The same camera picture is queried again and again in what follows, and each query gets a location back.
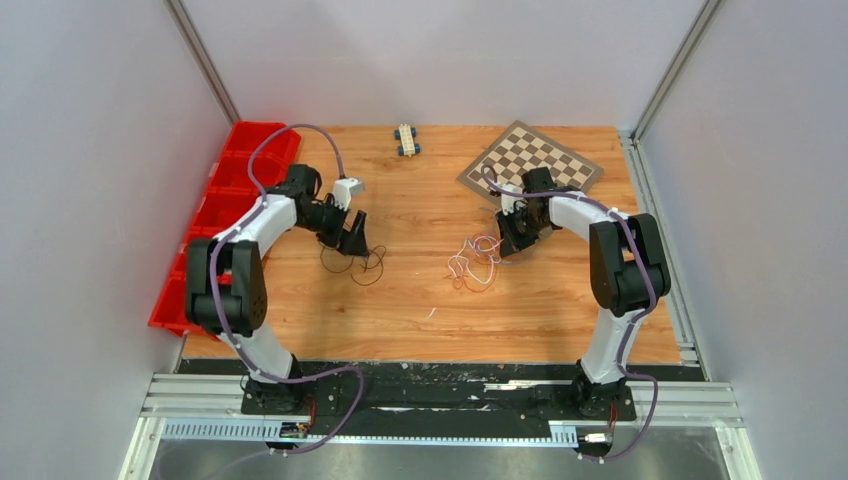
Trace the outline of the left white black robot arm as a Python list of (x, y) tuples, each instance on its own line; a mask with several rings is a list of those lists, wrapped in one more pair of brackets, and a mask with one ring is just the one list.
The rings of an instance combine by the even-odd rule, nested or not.
[(346, 222), (362, 180), (337, 179), (318, 196), (319, 172), (307, 165), (289, 168), (283, 182), (263, 186), (252, 207), (214, 237), (187, 248), (184, 310), (187, 319), (228, 345), (248, 371), (246, 392), (282, 414), (300, 410), (306, 399), (296, 356), (266, 324), (269, 308), (263, 260), (279, 238), (294, 228), (315, 234), (319, 243), (348, 257), (369, 256), (364, 233), (367, 215)]

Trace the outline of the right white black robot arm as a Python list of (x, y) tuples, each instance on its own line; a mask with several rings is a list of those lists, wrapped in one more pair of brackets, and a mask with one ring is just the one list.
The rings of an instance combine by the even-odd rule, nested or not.
[(626, 362), (636, 333), (671, 288), (658, 222), (559, 185), (545, 167), (523, 174), (519, 186), (496, 182), (491, 165), (481, 172), (501, 200), (495, 215), (501, 256), (534, 246), (545, 231), (568, 230), (588, 244), (590, 287), (599, 310), (566, 403), (584, 418), (596, 417), (622, 398), (632, 376)]

